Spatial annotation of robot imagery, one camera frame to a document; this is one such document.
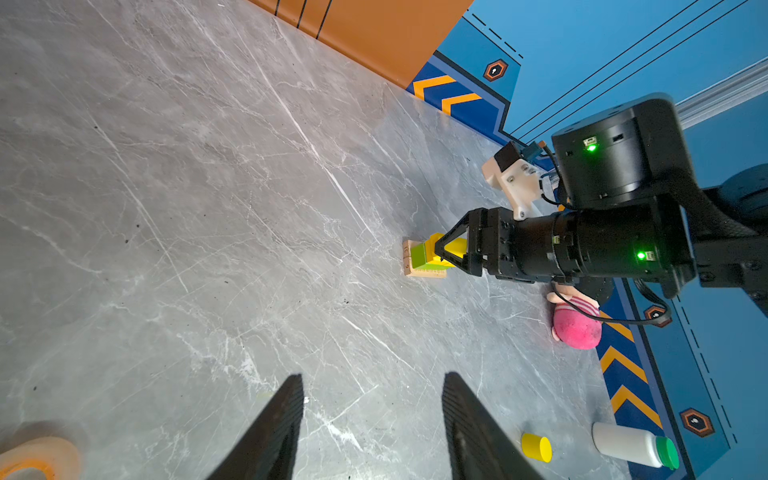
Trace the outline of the plush doll pink black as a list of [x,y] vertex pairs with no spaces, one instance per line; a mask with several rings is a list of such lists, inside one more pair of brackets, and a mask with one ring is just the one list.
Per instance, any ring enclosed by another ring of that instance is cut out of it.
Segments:
[[600,304],[573,286],[555,284],[547,294],[554,305],[552,335],[556,341],[578,350],[592,350],[602,337],[602,326],[591,315],[600,314]]

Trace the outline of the natural wood block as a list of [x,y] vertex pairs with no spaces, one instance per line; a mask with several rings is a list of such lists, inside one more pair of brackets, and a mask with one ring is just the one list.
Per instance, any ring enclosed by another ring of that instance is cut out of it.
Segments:
[[421,270],[414,269],[410,258],[404,263],[404,274],[406,277],[444,279],[447,277],[446,270]]
[[406,277],[413,276],[412,253],[411,253],[411,248],[413,245],[414,245],[414,242],[412,240],[405,240],[402,245],[403,271]]

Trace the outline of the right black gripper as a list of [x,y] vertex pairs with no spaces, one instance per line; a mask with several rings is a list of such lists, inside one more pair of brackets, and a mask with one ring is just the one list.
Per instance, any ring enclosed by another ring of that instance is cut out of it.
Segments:
[[695,277],[680,209],[654,201],[518,221],[498,207],[467,212],[434,252],[472,276],[576,285],[586,278],[657,283],[667,297]]

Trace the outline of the yellow cylinder block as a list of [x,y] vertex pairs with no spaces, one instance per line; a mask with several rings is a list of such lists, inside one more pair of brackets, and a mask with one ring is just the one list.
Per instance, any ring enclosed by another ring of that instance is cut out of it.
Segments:
[[550,463],[553,458],[553,448],[545,436],[524,433],[521,437],[523,455],[529,459]]

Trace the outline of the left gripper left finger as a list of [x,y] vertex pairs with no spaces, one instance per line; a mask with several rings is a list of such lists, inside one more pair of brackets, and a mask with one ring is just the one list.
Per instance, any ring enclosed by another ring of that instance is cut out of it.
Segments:
[[292,479],[304,400],[302,376],[289,375],[208,479]]

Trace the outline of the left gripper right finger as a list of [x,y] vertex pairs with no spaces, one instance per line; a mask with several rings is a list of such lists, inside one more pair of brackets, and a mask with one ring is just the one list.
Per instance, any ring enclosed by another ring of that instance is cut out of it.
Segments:
[[541,477],[456,372],[444,377],[442,412],[453,480]]

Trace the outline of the small orange cup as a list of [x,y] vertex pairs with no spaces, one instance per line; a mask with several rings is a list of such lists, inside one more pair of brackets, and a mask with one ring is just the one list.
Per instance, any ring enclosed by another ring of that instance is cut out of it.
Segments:
[[2,479],[23,470],[39,471],[47,480],[79,479],[81,455],[73,443],[63,438],[33,439],[1,454]]

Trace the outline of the white bottle green cap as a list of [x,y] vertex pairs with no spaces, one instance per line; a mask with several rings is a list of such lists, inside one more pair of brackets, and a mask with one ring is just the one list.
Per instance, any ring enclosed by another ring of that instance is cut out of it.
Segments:
[[647,430],[595,422],[592,438],[603,455],[652,468],[677,470],[680,467],[674,442]]

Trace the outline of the yellow long block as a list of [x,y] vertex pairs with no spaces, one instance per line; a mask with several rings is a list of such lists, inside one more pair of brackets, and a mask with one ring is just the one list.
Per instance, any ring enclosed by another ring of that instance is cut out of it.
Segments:
[[[453,264],[447,260],[443,260],[439,255],[435,253],[435,245],[441,238],[441,233],[435,233],[425,242],[427,248],[428,263],[424,265],[424,267],[428,270],[446,270],[454,267]],[[451,253],[459,258],[462,258],[467,252],[467,244],[468,240],[466,238],[459,237],[447,243],[444,247],[444,250],[447,253]]]

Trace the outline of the green rectangular block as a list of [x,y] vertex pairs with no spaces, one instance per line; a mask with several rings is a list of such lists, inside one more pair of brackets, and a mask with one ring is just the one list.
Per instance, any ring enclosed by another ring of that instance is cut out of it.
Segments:
[[410,244],[411,268],[413,270],[421,269],[428,263],[427,248],[424,242]]

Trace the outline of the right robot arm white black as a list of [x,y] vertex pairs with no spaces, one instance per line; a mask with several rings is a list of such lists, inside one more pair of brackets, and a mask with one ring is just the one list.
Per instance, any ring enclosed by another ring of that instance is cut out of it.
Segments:
[[630,279],[669,318],[669,299],[691,280],[738,288],[767,306],[767,168],[702,189],[676,108],[663,94],[608,109],[554,134],[543,151],[559,185],[556,211],[533,217],[541,176],[524,185],[513,145],[491,159],[513,187],[508,207],[467,212],[438,236],[435,254],[463,272],[549,282],[572,305],[590,279]]

